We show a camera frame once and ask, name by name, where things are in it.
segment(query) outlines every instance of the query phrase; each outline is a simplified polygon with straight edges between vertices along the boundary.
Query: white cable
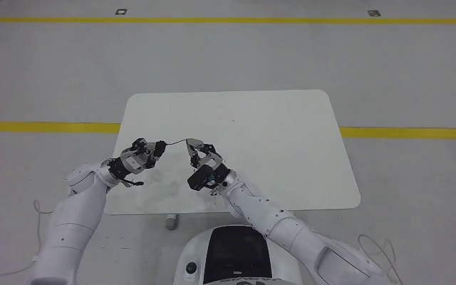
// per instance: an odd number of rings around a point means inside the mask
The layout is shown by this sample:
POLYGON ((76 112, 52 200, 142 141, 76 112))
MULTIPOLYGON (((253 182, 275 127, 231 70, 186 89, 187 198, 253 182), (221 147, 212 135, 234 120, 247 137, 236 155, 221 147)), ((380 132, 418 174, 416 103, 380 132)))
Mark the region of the white cable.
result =
POLYGON ((393 247, 393 244, 391 243, 391 241, 389 239, 386 239, 386 241, 388 241, 388 243, 390 244, 390 247, 391 247, 391 251, 393 253, 393 261, 391 261, 390 257, 386 254, 385 250, 380 246, 378 245, 377 242, 375 242, 373 239, 371 239, 369 236, 365 235, 365 234, 360 234, 358 235, 358 244, 359 244, 359 247, 363 250, 364 254, 367 255, 373 263, 377 264, 378 267, 382 268, 380 265, 378 265, 377 262, 375 262, 373 260, 373 258, 371 257, 371 255, 376 255, 376 254, 379 254, 379 253, 382 253, 383 255, 385 255, 386 259, 388 260, 388 263, 390 264, 390 268, 388 270, 384 270, 384 272, 386 273, 386 275, 388 276, 389 279, 392 279, 388 272, 392 269, 394 271, 394 274, 396 274, 396 277, 398 278, 398 281, 401 285, 403 285, 404 283, 402 282, 402 280, 400 280, 400 277, 399 277, 399 274, 398 272, 396 271, 396 268, 394 267, 394 263, 396 262, 396 253, 394 252, 394 247, 393 247), (363 247, 363 245, 361 244, 361 237, 364 237, 368 240, 370 240, 380 251, 379 252, 376 252, 374 254, 369 254, 366 249, 363 247))
POLYGON ((36 260, 38 259, 38 254, 39 254, 40 251, 41 251, 41 235, 40 235, 41 215, 42 215, 42 214, 52 214, 52 212, 42 212, 41 209, 40 209, 40 202, 39 202, 37 199, 33 201, 33 207, 35 208, 35 211, 38 212, 38 223, 37 223, 37 227, 36 227, 36 236, 38 237, 38 251, 37 251, 36 254, 33 256, 33 259, 31 260, 31 263, 30 263, 29 265, 27 265, 27 266, 25 266, 24 268, 19 269, 19 270, 0 273, 0 277, 1 277, 1 276, 7 276, 7 275, 13 275, 13 274, 17 274, 17 273, 19 273, 19 272, 26 271, 27 269, 29 269, 30 267, 32 267, 32 265, 33 265, 33 264, 36 262, 36 260))

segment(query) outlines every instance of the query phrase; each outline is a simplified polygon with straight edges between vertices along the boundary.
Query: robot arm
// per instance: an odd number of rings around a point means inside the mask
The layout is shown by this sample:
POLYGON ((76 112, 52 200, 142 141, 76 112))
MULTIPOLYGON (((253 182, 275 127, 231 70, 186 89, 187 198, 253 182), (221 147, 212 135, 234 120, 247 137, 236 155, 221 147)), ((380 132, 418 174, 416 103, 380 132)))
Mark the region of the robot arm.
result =
POLYGON ((155 166, 166 143, 137 139, 120 157, 95 165, 83 165, 65 181, 68 198, 58 203, 48 226, 46 243, 33 269, 30 285, 73 285, 84 249, 97 228, 106 194, 118 183, 142 185, 125 177, 155 166))
POLYGON ((235 171, 228 169, 213 145, 188 139, 190 164, 197 171, 190 188, 220 194, 235 217, 243 217, 259 233, 298 259, 318 285, 389 285, 386 273, 364 253, 318 234, 305 222, 264 197, 235 171), (199 158, 197 151, 206 156, 199 158))

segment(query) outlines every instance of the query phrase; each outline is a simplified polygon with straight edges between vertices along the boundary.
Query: yellow floor line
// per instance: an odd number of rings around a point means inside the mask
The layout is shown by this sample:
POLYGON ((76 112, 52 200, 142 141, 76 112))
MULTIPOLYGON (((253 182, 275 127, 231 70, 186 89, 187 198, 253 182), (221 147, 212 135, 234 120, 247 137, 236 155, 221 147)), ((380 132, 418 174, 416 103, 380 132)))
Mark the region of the yellow floor line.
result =
POLYGON ((456 25, 456 19, 403 18, 0 18, 0 23, 41 24, 325 24, 456 25))
POLYGON ((0 122, 0 132, 13 133, 119 133, 118 123, 0 122))
MULTIPOLYGON (((119 123, 0 122, 0 132, 11 133, 119 133, 119 123)), ((456 140, 456 128, 340 127, 344 138, 456 140)))
POLYGON ((340 127, 343 138, 456 140, 453 128, 353 128, 340 127))

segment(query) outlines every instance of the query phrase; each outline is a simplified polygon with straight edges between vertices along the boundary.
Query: white table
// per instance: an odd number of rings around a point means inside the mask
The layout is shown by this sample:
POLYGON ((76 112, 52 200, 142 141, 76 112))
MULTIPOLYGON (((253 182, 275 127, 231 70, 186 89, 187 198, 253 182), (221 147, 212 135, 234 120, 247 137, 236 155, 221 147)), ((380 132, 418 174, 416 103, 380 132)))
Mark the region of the white table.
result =
MULTIPOLYGON (((328 96, 321 90, 137 94, 128 100, 113 157, 136 138, 213 144, 225 165, 288 210, 345 209, 360 195, 328 96)), ((220 196, 191 190, 185 143, 152 170, 118 185, 107 214, 226 212, 220 196)))

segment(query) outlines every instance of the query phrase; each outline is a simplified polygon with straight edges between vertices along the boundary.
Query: gray floor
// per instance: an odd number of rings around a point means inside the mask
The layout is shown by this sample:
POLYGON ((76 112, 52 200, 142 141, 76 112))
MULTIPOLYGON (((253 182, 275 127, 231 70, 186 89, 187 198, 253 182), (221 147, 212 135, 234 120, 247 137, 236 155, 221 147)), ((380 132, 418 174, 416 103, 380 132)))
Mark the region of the gray floor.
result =
MULTIPOLYGON (((452 17, 453 1, 0 1, 0 16, 452 17)), ((135 93, 320 88, 339 125, 456 128, 455 26, 0 24, 0 120, 120 122, 135 93)), ((456 142, 344 140, 356 209, 296 214, 356 246, 389 238, 405 284, 452 284, 456 142)), ((115 135, 0 133, 0 271, 30 261, 36 213, 115 135)), ((185 243, 228 214, 104 216, 80 284, 170 284, 185 243)), ((312 284, 303 271, 307 284, 312 284)), ((17 284, 27 273, 0 277, 17 284)))

